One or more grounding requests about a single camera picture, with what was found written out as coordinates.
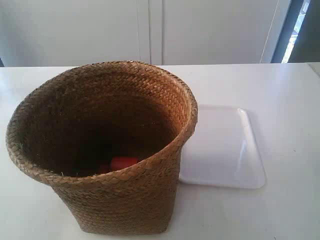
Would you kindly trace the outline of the brown woven wicker basket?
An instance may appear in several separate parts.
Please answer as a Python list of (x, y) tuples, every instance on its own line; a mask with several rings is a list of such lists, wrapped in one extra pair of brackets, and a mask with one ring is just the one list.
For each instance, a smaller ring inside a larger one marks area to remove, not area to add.
[[(159, 234), (170, 222), (182, 148), (197, 120), (197, 101), (176, 75), (108, 61), (34, 89), (13, 112), (5, 143), (15, 166), (51, 187), (84, 232)], [(138, 163), (111, 171), (113, 157)], [(99, 173), (103, 163), (108, 173)]]

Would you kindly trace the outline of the white square plastic tray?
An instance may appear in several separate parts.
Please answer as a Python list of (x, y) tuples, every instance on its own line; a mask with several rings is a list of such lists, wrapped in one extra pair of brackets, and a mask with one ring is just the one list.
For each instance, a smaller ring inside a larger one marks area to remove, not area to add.
[(238, 189), (265, 185), (263, 161), (246, 110), (198, 107), (194, 134), (182, 148), (179, 181)]

